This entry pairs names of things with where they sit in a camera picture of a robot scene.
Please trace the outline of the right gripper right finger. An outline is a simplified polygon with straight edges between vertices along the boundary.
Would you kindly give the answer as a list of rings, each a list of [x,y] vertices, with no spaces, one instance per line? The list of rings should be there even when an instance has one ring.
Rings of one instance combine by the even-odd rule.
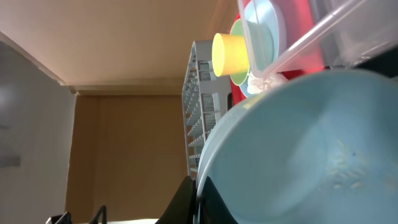
[[[238,224],[210,177],[204,184],[199,213],[199,224]]]

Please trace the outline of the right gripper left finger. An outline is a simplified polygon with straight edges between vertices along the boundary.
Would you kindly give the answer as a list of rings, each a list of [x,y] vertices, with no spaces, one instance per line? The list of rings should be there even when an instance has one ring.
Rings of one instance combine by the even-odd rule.
[[[196,193],[196,182],[186,176],[156,224],[192,224]]]

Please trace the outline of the light blue bowl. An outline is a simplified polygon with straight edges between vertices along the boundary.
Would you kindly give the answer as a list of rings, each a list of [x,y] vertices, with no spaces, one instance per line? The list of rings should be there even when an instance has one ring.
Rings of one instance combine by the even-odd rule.
[[[396,223],[397,81],[328,70],[232,107],[201,153],[237,223]]]

